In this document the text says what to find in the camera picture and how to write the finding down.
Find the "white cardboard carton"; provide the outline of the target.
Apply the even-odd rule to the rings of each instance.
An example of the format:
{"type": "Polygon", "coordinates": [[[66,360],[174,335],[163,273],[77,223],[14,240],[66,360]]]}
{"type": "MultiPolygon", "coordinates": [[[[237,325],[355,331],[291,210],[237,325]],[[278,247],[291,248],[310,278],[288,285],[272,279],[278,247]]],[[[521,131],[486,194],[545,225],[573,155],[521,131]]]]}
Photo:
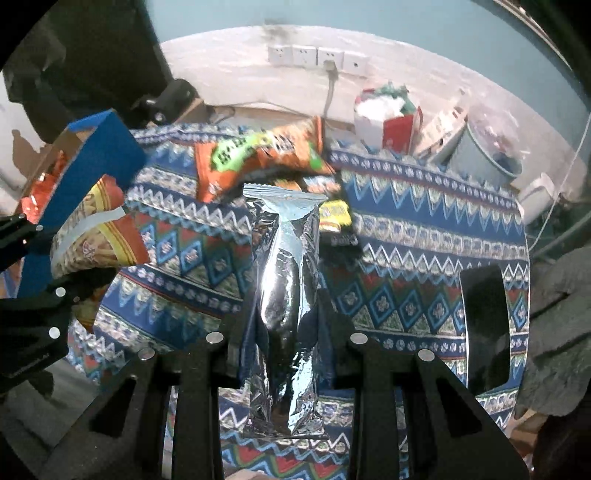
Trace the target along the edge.
{"type": "Polygon", "coordinates": [[[413,156],[430,163],[448,158],[466,128],[469,105],[470,93],[460,89],[446,108],[421,129],[413,156]]]}

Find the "grey blue waste bin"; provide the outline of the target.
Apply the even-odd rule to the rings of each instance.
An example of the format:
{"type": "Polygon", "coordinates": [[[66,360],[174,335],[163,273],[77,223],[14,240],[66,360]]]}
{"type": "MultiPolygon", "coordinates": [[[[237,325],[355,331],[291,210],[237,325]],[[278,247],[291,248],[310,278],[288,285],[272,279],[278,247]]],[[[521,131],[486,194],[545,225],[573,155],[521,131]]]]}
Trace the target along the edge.
{"type": "Polygon", "coordinates": [[[485,104],[471,107],[466,128],[449,168],[494,187],[505,187],[523,172],[517,121],[506,111],[485,104]]]}

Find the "yellow red snack bag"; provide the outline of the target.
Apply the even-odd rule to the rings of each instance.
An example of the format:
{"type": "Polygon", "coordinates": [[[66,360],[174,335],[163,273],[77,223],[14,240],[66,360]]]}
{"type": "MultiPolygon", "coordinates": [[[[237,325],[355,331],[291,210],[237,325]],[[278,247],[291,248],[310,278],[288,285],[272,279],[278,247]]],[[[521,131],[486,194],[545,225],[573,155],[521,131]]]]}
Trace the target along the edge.
{"type": "Polygon", "coordinates": [[[52,239],[50,271],[57,280],[93,268],[137,266],[149,255],[116,180],[103,175],[52,239]]]}

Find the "red orange chip bag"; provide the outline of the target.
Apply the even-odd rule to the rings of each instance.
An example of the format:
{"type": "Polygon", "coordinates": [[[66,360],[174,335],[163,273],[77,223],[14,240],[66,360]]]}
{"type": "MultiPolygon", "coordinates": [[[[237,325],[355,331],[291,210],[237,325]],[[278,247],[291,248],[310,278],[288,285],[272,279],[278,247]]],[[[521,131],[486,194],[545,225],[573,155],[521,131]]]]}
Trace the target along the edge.
{"type": "Polygon", "coordinates": [[[21,211],[25,214],[29,222],[33,224],[39,223],[41,213],[49,202],[53,189],[67,166],[68,161],[67,154],[63,150],[60,150],[51,168],[33,181],[29,194],[21,199],[21,211]]]}

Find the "blue patterned bed cloth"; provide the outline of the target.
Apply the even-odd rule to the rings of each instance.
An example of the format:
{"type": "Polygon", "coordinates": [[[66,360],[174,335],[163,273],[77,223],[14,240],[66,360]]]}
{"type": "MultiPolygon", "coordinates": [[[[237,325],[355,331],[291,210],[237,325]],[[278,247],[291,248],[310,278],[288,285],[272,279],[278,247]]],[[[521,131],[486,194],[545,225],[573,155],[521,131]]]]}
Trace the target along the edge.
{"type": "MultiPolygon", "coordinates": [[[[318,335],[318,417],[314,438],[264,440],[245,436],[249,371],[256,355],[252,307],[256,216],[242,195],[246,184],[273,185],[307,172],[253,172],[213,202],[197,200],[194,146],[253,131],[207,124],[130,131],[145,164],[122,190],[149,261],[116,270],[97,289],[81,325],[98,332],[96,345],[119,371],[144,348],[186,351],[226,317],[247,321],[239,384],[218,390],[223,471],[283,479],[350,479],[352,390],[332,389],[329,360],[318,335]]],[[[331,247],[320,238],[318,306],[332,304],[356,331],[383,348],[431,350],[468,389],[467,334],[460,273],[498,265],[506,290],[510,375],[502,386],[473,395],[504,433],[523,375],[528,339],[529,254],[517,204],[504,189],[452,174],[389,150],[325,138],[325,160],[342,178],[358,247],[331,247]]],[[[171,478],[178,390],[171,389],[162,478],[171,478]]],[[[397,403],[401,473],[410,478],[402,393],[397,403]]]]}

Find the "black yellow snack bag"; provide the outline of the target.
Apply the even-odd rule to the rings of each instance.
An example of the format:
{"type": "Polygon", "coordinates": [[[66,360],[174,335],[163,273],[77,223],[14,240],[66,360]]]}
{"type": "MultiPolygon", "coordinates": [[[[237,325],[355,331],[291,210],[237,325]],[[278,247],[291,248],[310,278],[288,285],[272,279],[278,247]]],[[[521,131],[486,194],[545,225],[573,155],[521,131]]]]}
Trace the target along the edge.
{"type": "Polygon", "coordinates": [[[322,194],[327,200],[318,207],[320,238],[331,247],[358,247],[359,239],[353,231],[353,215],[342,178],[339,174],[301,176],[275,179],[273,185],[288,190],[322,194]]]}

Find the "orange green snack bag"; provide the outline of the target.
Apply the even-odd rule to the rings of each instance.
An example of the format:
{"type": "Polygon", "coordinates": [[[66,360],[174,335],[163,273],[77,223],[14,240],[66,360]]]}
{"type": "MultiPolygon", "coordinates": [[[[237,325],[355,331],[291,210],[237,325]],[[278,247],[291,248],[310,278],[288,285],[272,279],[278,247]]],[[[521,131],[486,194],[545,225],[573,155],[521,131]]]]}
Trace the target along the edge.
{"type": "Polygon", "coordinates": [[[314,116],[270,130],[253,131],[194,146],[197,200],[213,202],[253,172],[276,170],[329,175],[325,129],[314,116]]]}

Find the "black phone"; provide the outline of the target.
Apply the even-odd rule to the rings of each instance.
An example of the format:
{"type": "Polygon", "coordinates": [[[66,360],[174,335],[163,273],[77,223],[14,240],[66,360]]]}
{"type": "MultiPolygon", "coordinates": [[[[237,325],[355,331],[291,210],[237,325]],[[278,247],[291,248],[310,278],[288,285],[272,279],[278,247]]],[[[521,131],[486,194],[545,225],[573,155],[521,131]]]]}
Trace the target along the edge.
{"type": "Polygon", "coordinates": [[[509,312],[501,269],[463,270],[460,282],[467,334],[467,381],[477,396],[504,385],[510,375],[509,312]]]}

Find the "silver foil snack bag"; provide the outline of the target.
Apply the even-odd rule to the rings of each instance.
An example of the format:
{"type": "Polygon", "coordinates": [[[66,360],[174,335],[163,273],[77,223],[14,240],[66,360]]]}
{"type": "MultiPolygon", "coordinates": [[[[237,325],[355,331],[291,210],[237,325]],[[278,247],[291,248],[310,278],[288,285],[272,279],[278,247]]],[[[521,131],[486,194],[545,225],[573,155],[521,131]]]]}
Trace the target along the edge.
{"type": "Polygon", "coordinates": [[[246,184],[256,285],[256,355],[243,433],[264,440],[314,438],[318,417],[318,291],[322,194],[246,184]]]}

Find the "black dark furniture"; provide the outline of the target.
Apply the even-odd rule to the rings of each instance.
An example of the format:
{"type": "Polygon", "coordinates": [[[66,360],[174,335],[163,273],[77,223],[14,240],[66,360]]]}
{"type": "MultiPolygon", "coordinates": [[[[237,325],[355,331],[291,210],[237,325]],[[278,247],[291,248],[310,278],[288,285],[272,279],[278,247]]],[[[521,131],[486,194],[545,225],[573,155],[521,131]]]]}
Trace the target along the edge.
{"type": "Polygon", "coordinates": [[[53,142],[71,122],[115,110],[147,120],[139,102],[172,80],[144,1],[58,1],[7,59],[2,78],[34,131],[53,142]]]}

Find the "white wall socket strip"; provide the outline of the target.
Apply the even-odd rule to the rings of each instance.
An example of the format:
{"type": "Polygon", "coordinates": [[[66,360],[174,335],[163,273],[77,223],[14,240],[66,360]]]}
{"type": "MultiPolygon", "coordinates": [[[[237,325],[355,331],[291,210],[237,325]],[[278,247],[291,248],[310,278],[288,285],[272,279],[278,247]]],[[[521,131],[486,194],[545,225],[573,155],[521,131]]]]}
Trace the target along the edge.
{"type": "Polygon", "coordinates": [[[325,68],[332,62],[338,72],[367,77],[370,58],[362,53],[332,47],[274,44],[267,47],[270,65],[284,67],[325,68]]]}

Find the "blue cardboard box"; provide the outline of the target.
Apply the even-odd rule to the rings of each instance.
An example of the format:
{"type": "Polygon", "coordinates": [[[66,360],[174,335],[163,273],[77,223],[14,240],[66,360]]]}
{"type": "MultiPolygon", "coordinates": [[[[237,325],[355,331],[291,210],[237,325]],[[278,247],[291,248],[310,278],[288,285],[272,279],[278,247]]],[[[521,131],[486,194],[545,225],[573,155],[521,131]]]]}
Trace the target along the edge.
{"type": "Polygon", "coordinates": [[[41,230],[30,227],[23,245],[24,256],[21,280],[16,298],[35,298],[52,282],[49,255],[42,247],[49,243],[49,235],[55,233],[82,201],[92,186],[103,176],[116,180],[126,190],[135,173],[145,164],[143,150],[134,140],[117,113],[112,110],[91,115],[66,128],[68,133],[90,129],[89,137],[82,142],[73,159],[50,197],[41,215],[41,230]]]}

